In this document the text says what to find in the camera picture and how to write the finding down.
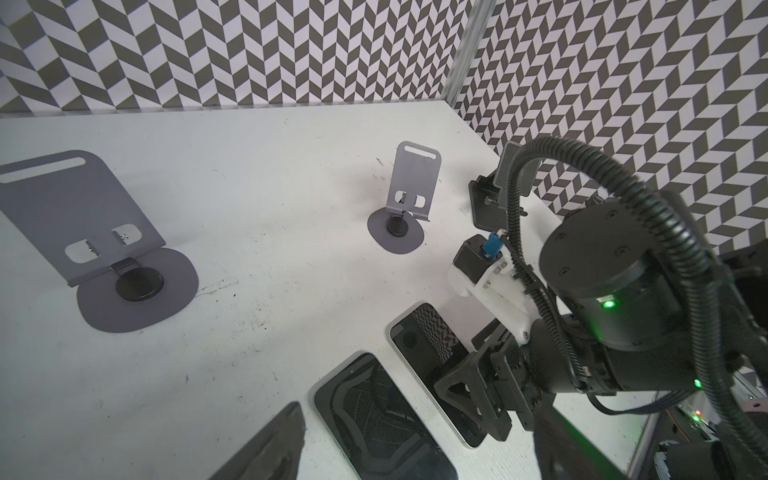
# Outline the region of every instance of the blue connector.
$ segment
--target blue connector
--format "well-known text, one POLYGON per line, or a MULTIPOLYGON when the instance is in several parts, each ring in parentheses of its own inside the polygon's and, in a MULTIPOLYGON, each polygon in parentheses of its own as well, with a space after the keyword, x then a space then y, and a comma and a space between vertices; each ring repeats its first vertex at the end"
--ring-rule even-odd
POLYGON ((485 252, 485 255, 488 258, 496 258, 498 253, 502 251, 502 245, 504 245, 502 239, 498 237, 496 232, 494 232, 491 233, 491 235, 488 236, 488 240, 483 243, 482 251, 485 252))

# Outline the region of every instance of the smartphone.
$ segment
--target smartphone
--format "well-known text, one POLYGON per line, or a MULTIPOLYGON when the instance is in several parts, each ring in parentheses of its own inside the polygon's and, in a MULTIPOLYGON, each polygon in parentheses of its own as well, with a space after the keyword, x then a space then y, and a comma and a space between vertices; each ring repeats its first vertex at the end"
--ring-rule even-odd
POLYGON ((486 435, 480 425, 461 410, 440 399, 435 392, 435 382, 469 355, 469 351, 437 313, 435 307, 422 303, 397 322, 389 331, 389 335, 467 445, 472 448, 480 445, 486 435))
POLYGON ((373 354, 362 354, 323 384, 314 402, 362 480, 458 480, 373 354))

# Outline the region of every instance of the black motor housing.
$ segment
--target black motor housing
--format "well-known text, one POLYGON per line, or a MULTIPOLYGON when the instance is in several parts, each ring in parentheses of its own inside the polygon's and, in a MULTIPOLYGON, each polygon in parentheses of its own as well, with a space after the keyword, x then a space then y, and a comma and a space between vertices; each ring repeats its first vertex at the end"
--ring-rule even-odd
POLYGON ((661 245, 617 201, 567 218, 541 249, 541 274, 601 343, 642 351, 685 328, 661 245))

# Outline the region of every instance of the bracket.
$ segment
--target bracket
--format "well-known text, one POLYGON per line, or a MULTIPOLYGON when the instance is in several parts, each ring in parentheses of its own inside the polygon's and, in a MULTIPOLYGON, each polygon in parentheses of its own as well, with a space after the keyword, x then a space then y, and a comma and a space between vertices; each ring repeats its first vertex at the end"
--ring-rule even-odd
MULTIPOLYGON (((515 154, 521 145, 508 141, 498 159, 498 167, 487 177, 480 175, 469 182, 469 202, 472 205, 472 222, 487 232, 497 232, 507 227, 507 183, 515 154)), ((531 194, 541 161, 531 162, 523 168, 520 178, 520 195, 531 194)), ((528 214, 520 207, 520 215, 528 214)))
POLYGON ((78 306, 95 329, 142 329, 181 311, 197 292, 192 263, 162 248, 163 237, 90 152, 0 166, 0 210, 69 286, 79 286, 78 306))
POLYGON ((397 147, 386 207, 368 218, 368 231, 392 253, 412 252, 424 241, 416 221, 429 221, 442 159, 437 150, 404 141, 397 147))
POLYGON ((532 431, 535 407, 551 405, 554 394, 541 391, 529 381, 530 374, 515 337, 497 320, 494 323, 496 327, 478 351, 470 353, 435 382, 435 390, 441 399, 503 442, 512 427, 508 410, 517 412, 523 429, 532 431))

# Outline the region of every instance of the black cable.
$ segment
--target black cable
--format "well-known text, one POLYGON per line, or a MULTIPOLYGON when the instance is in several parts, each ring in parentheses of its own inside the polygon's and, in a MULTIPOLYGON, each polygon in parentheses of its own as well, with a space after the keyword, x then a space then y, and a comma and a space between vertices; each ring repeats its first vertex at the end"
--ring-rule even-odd
POLYGON ((661 412, 677 405, 688 398, 690 394, 691 392, 669 392, 654 402, 628 410, 611 410, 600 403, 597 396, 593 393, 588 393, 587 397, 589 398, 589 403, 605 415, 650 415, 651 413, 661 412))
POLYGON ((560 325, 563 330, 568 332, 570 336, 582 339, 582 340, 592 340, 594 339, 594 336, 590 333, 586 333, 580 330, 575 329, 573 326, 569 325, 568 322, 563 318, 563 316, 560 314, 560 308, 558 307, 557 301, 558 296, 555 294, 554 290, 551 286, 547 285, 547 292, 549 295, 549 298, 551 299, 552 305, 554 305, 554 309, 558 312, 558 316, 560 318, 560 325))
POLYGON ((571 382, 578 392, 585 392, 587 390, 587 378, 584 374, 584 369, 581 366, 581 362, 576 355, 576 350, 573 347, 570 339, 563 335, 561 323, 563 322, 560 313, 558 312, 558 305, 555 298, 552 297, 549 289, 544 285, 541 279, 536 275, 530 265, 528 265, 520 256, 509 242, 507 237, 502 237, 502 242, 509 249, 511 255, 512 264, 515 266, 515 275, 520 279, 525 292, 531 296, 536 304, 536 308, 544 320, 544 325, 547 327, 547 331, 555 342, 560 354, 565 361, 568 375, 571 377, 571 382))
MULTIPOLYGON (((522 255, 519 212, 520 174, 528 162, 542 157, 562 161, 595 179, 618 198, 664 247, 686 299, 694 365, 704 392, 739 442, 761 464, 768 467, 768 438, 746 416, 730 392, 730 374, 723 361, 717 290, 719 282, 732 280, 717 275, 713 265, 719 268, 719 260, 710 255, 708 248, 658 192, 630 174, 622 164, 600 149, 578 140, 543 136, 528 142, 518 151, 508 177, 507 236, 510 250, 518 253, 523 264, 525 260, 522 255)), ((522 268, 515 265, 515 270, 522 271, 522 268)), ((543 300, 536 302, 536 306, 540 313, 548 310, 543 300)), ((548 315, 554 318, 553 313, 549 312, 548 315)))

